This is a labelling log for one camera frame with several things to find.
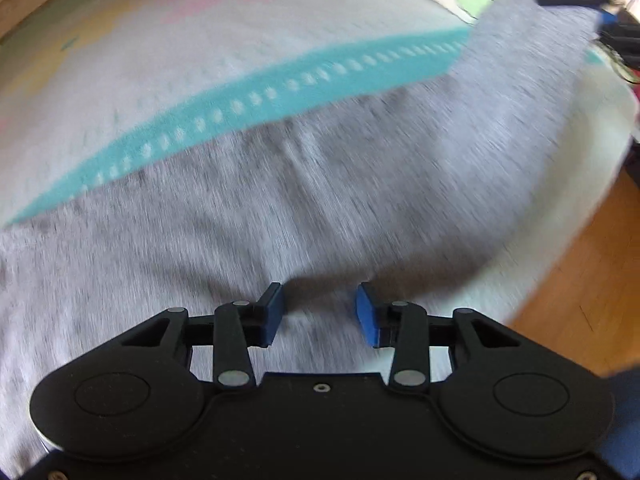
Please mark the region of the grey knit pants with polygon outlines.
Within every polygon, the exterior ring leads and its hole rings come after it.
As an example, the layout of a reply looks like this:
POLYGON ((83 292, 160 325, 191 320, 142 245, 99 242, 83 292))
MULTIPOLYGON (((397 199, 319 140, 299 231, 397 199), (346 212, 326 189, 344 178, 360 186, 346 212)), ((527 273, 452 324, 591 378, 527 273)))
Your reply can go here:
POLYGON ((32 390, 169 307, 283 285, 258 372, 373 358, 352 296, 434 307, 502 251, 555 158, 596 11, 495 0, 442 75, 181 152, 1 233, 1 466, 42 454, 32 390))

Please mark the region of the pastel floral bed blanket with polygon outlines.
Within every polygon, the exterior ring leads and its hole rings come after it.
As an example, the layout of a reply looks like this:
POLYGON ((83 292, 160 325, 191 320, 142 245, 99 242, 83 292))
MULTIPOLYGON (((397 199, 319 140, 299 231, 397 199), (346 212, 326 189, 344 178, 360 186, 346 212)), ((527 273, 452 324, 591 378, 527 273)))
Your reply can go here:
POLYGON ((1 221, 438 75, 468 32, 433 0, 53 0, 1 46, 1 221))

